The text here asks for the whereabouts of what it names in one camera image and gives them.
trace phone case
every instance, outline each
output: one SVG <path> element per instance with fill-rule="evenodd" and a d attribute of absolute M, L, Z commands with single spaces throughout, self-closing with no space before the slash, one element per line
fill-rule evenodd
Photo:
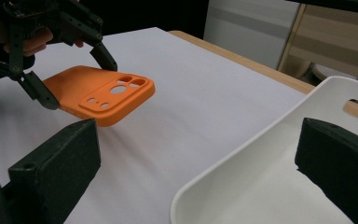
<path fill-rule="evenodd" d="M 155 92 L 154 82 L 147 77 L 83 65 L 43 82 L 61 110 L 81 119 L 96 119 L 100 127 L 117 123 Z"/>

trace white tabletop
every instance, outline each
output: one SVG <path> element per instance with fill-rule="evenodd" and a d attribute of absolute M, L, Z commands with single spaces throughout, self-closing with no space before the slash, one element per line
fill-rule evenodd
<path fill-rule="evenodd" d="M 151 78 L 156 93 L 119 123 L 98 128 L 102 166 L 65 223 L 168 224 L 179 188 L 305 96 L 158 28 L 103 42 L 120 72 Z M 45 79 L 79 64 L 99 67 L 89 51 L 49 45 L 33 70 Z M 1 185 L 8 167 L 78 120 L 0 79 Z"/>

